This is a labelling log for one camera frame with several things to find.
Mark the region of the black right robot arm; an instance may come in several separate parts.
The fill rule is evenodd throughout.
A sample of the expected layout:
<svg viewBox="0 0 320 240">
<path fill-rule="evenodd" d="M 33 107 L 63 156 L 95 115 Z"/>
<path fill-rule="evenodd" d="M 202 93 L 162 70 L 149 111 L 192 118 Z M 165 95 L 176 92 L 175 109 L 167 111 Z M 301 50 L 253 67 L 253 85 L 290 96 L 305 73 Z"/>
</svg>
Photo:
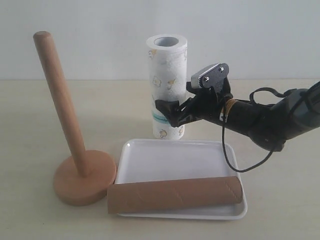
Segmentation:
<svg viewBox="0 0 320 240">
<path fill-rule="evenodd" d="M 286 141 L 310 132 L 320 126 L 320 84 L 310 88 L 293 88 L 280 93 L 271 87 L 257 92 L 270 92 L 281 100 L 274 104 L 261 104 L 254 100 L 235 99 L 227 79 L 223 87 L 194 89 L 186 84 L 194 97 L 181 103 L 178 100 L 155 100 L 156 109 L 171 127 L 205 120 L 250 138 L 256 145 L 280 152 Z"/>
</svg>

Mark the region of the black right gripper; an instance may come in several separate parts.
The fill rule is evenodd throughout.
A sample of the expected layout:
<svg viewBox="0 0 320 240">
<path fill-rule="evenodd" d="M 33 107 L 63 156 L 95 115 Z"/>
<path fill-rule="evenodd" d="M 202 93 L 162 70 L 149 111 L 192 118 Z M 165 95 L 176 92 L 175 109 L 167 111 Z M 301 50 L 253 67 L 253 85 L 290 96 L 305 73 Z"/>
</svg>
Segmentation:
<svg viewBox="0 0 320 240">
<path fill-rule="evenodd" d="M 186 101 L 155 100 L 156 109 L 161 112 L 171 127 L 180 127 L 192 122 L 205 120 L 217 125 L 227 121 L 229 111 L 234 105 L 231 86 L 228 78 L 218 82 L 222 89 L 218 92 L 213 87 L 192 88 L 191 83 L 186 83 L 186 90 L 194 97 Z"/>
</svg>

